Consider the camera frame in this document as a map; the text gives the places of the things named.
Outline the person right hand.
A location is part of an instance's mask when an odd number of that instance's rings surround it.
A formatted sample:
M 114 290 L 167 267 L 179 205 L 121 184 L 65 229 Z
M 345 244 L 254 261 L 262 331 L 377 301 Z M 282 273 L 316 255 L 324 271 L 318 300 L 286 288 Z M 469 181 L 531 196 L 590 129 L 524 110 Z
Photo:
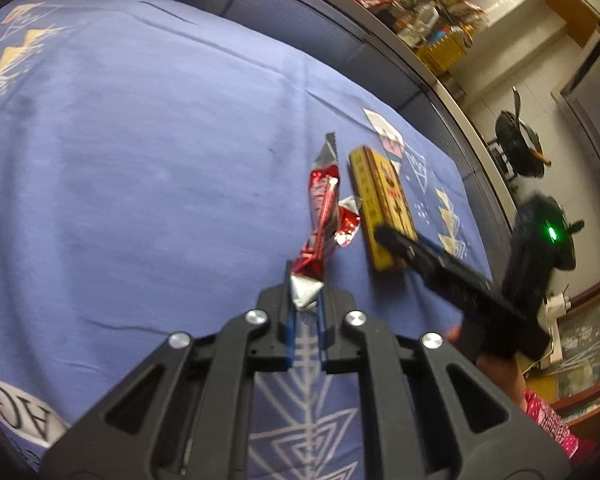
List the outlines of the person right hand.
M 476 359 L 476 367 L 497 385 L 521 411 L 527 411 L 524 397 L 526 382 L 515 360 L 503 360 L 490 354 L 480 354 Z

